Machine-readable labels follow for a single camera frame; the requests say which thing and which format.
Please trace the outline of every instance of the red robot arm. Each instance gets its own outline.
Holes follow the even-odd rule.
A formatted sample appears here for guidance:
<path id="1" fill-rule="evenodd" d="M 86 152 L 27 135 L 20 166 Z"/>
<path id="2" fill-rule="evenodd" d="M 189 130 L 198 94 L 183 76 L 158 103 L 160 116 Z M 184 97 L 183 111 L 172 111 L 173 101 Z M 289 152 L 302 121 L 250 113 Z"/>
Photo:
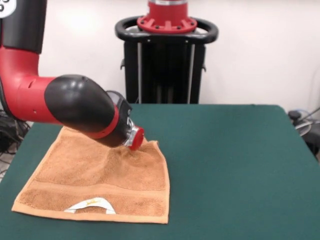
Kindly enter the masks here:
<path id="1" fill-rule="evenodd" d="M 16 0 L 13 14 L 0 22 L 3 109 L 19 120 L 61 124 L 107 146 L 136 150 L 144 130 L 133 124 L 132 108 L 118 92 L 82 75 L 39 76 L 46 10 L 46 0 Z"/>

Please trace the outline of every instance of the black metal frame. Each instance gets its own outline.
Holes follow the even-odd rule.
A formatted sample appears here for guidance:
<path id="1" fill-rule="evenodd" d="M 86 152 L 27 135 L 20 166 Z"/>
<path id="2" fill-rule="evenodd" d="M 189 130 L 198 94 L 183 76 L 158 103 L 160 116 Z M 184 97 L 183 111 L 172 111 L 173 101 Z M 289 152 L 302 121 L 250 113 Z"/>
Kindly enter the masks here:
<path id="1" fill-rule="evenodd" d="M 158 34 L 136 27 L 138 18 L 139 16 L 129 17 L 115 25 L 116 36 L 124 41 L 124 60 L 121 68 L 125 68 L 128 102 L 137 103 L 139 99 L 138 45 L 140 44 L 143 66 L 140 72 L 142 79 L 140 103 L 198 104 L 202 70 L 205 68 L 205 44 L 212 43 L 218 38 L 218 28 L 209 21 L 194 18 L 197 27 L 206 30 L 206 33 L 195 30 L 182 34 Z M 159 86 L 162 89 L 161 93 L 156 92 Z"/>

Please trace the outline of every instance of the orange towel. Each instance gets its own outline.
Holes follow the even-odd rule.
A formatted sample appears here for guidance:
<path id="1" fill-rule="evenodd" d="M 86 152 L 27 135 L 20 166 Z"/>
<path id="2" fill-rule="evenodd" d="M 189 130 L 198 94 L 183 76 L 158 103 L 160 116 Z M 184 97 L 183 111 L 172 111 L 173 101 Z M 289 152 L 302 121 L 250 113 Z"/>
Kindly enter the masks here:
<path id="1" fill-rule="evenodd" d="M 170 183 L 157 141 L 109 148 L 63 127 L 12 211 L 76 221 L 167 224 Z"/>

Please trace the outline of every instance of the green tablecloth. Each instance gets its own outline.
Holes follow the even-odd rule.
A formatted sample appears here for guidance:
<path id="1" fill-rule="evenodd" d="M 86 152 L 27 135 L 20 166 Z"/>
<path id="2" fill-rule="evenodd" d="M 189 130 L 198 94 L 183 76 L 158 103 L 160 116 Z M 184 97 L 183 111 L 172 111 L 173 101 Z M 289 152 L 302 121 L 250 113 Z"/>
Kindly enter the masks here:
<path id="1" fill-rule="evenodd" d="M 170 175 L 169 224 L 11 212 L 60 127 L 35 124 L 0 183 L 1 240 L 319 240 L 320 170 L 278 106 L 134 105 Z"/>

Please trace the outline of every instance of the white label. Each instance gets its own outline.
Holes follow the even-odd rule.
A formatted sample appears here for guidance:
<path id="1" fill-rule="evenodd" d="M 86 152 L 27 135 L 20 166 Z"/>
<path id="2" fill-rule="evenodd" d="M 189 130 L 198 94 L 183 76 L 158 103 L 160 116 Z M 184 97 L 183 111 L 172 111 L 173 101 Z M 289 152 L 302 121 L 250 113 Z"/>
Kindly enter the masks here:
<path id="1" fill-rule="evenodd" d="M 0 19 L 10 16 L 17 8 L 17 0 L 0 0 Z"/>
<path id="2" fill-rule="evenodd" d="M 106 209 L 105 214 L 116 214 L 116 211 L 114 210 L 114 208 L 112 207 L 110 202 L 108 202 L 107 200 L 105 200 L 102 197 L 95 197 L 95 198 L 92 198 L 89 200 L 79 202 L 79 203 L 69 207 L 68 209 L 64 210 L 64 212 L 74 214 L 74 213 L 76 213 L 77 210 L 85 209 L 88 207 L 100 207 L 100 208 Z"/>

